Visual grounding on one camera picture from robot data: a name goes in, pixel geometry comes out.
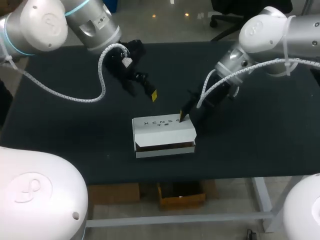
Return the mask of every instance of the office chair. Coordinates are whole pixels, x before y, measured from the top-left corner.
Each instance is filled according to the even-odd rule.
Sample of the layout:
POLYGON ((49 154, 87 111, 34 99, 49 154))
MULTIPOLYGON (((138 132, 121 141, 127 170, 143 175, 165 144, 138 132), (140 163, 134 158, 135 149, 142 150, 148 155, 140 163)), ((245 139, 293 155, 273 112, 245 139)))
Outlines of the office chair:
POLYGON ((218 26, 217 20, 234 23, 232 27, 214 37, 212 42, 219 41, 240 30, 249 19, 259 14, 267 6, 279 9, 284 14, 290 13, 293 9, 291 0, 211 0, 211 3, 213 9, 223 15, 212 15, 210 27, 216 28, 218 26))

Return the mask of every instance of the white spiral cable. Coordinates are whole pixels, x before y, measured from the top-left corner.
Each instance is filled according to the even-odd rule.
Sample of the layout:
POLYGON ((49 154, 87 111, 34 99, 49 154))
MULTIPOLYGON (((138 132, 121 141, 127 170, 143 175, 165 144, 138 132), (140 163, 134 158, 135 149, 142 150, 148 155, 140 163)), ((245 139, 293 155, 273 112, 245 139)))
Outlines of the white spiral cable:
MULTIPOLYGON (((268 65, 273 65, 273 64, 279 64, 279 63, 285 63, 285 62, 289 62, 289 63, 298 63, 298 64, 304 64, 304 65, 309 65, 309 66, 313 66, 313 67, 316 67, 316 68, 320 68, 320 63, 319 62, 316 62, 316 61, 309 61, 309 60, 303 60, 303 59, 300 59, 300 58, 289 58, 289 59, 284 59, 284 58, 277 58, 277 59, 274 59, 274 60, 270 60, 270 61, 265 61, 265 62, 262 62, 262 63, 258 63, 256 65, 253 65, 253 66, 249 66, 249 67, 246 67, 244 69, 241 69, 239 71, 236 71, 224 78, 222 78, 220 81, 217 81, 213 86, 211 86, 206 92, 203 91, 202 89, 202 93, 201 93, 201 96, 200 96, 200 99, 196 105, 196 108, 200 108, 201 105, 202 105, 202 102, 205 100, 205 98, 216 88, 218 87, 220 84, 228 81, 229 79, 233 78, 234 76, 237 76, 239 74, 242 74, 242 73, 246 73, 248 71, 251 71, 251 70, 255 70, 255 69, 259 69, 259 68, 262 68, 262 67, 265 67, 265 66, 268 66, 268 65)), ((205 79, 205 84, 203 84, 203 88, 205 88, 205 86, 207 86, 207 79, 208 77, 210 78, 211 74, 213 73, 213 71, 211 71, 208 76, 206 77, 205 79)))
MULTIPOLYGON (((0 44, 2 46, 3 51, 7 52, 6 47, 4 45, 2 45, 2 43, 3 43, 2 37, 0 37, 0 39, 1 39, 0 44)), ((19 73, 23 74, 28 79, 30 79, 32 82, 37 84, 40 88, 42 88, 43 90, 46 90, 47 92, 49 92, 57 97, 60 97, 60 98, 66 99, 66 100, 70 100, 70 101, 74 101, 74 102, 80 102, 80 103, 95 103, 95 102, 98 102, 99 100, 101 100, 106 94, 106 85, 105 85, 104 77, 102 74, 102 64, 103 64, 103 60, 104 60, 106 54, 111 49, 114 49, 114 48, 121 48, 123 50, 125 56, 128 56, 129 50, 120 43, 111 44, 102 52, 102 54, 100 55, 99 61, 98 61, 98 76, 99 76, 99 80, 100 80, 100 84, 101 84, 101 94, 98 97, 93 98, 93 99, 81 99, 81 98, 71 97, 71 96, 67 96, 67 95, 61 94, 59 92, 56 92, 56 91, 48 88, 47 86, 43 85, 41 82, 39 82, 37 79, 35 79, 27 71, 20 69, 20 68, 17 68, 14 63, 13 64, 2 63, 1 66, 4 66, 6 68, 12 68, 12 69, 18 71, 19 73)))

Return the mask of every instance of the gray floor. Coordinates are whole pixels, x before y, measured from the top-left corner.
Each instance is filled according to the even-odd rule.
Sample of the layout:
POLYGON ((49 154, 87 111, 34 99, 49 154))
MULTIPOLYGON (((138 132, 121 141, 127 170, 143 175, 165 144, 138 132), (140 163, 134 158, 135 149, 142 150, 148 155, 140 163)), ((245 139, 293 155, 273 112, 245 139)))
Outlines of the gray floor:
MULTIPOLYGON (((266 185, 274 203, 290 177, 266 177, 266 185)), ((138 203, 118 205, 97 205, 94 208, 94 219, 150 217, 182 214, 209 213, 250 213, 257 211, 250 179, 218 179, 216 180, 219 199, 212 199, 199 209, 184 211, 159 211, 156 201, 142 200, 138 203)), ((175 223, 143 226, 123 226, 109 228, 93 228, 87 234, 88 240, 103 239, 181 239, 181 240, 244 240, 247 229, 258 233, 260 240, 286 240, 283 229, 276 233, 263 233, 261 221, 228 221, 175 223)))
MULTIPOLYGON (((294 0, 292 14, 298 15, 304 5, 294 0)), ((312 13, 320 13, 320 0, 314 1, 312 13)), ((119 0, 114 20, 120 25, 122 40, 141 39, 144 43, 199 42, 209 41, 230 26, 220 22, 218 27, 209 26, 213 12, 210 0, 119 0)), ((233 34, 228 39, 235 39, 233 34)), ((80 45, 70 31, 65 46, 80 45)), ((28 59, 22 59, 18 66, 24 68, 28 59)), ((0 78, 15 94, 21 76, 10 69, 0 70, 0 78)), ((266 184, 274 203, 290 177, 268 177, 266 184)), ((142 201, 133 204, 96 206, 95 219, 160 216, 167 214, 204 214, 254 212, 257 203, 253 197, 249 179, 220 179, 216 181, 220 199, 208 201, 197 210, 161 212, 156 202, 142 201)), ((95 228, 88 231, 88 240, 125 239, 183 239, 183 240, 243 240, 246 230, 258 232, 260 240, 286 240, 282 229, 277 233, 263 233, 261 222, 230 221, 211 223, 160 224, 145 226, 95 228)))

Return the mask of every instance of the black table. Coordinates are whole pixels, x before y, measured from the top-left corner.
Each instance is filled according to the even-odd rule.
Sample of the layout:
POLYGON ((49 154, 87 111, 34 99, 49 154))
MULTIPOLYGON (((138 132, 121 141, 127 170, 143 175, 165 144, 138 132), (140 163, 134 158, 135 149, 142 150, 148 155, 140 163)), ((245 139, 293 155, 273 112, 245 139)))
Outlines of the black table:
MULTIPOLYGON (((53 96, 25 77, 17 90, 1 146, 58 155, 87 184, 309 175, 320 172, 320 88, 305 66, 291 77, 262 69, 225 100, 196 139, 196 153, 136 159, 132 118, 177 114, 232 42, 146 44, 138 65, 157 87, 155 103, 139 89, 132 98, 104 72, 107 92, 97 103, 53 96)), ((95 98, 97 58, 64 47, 30 58, 26 69, 57 92, 95 98)))

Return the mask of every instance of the open box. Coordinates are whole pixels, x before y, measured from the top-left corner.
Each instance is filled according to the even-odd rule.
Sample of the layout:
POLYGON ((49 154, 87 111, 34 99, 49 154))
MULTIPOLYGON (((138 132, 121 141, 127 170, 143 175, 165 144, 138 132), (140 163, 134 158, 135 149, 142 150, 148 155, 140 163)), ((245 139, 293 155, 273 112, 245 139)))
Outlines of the open box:
POLYGON ((132 119, 136 158, 194 153, 197 136, 189 115, 179 122, 179 114, 132 119))

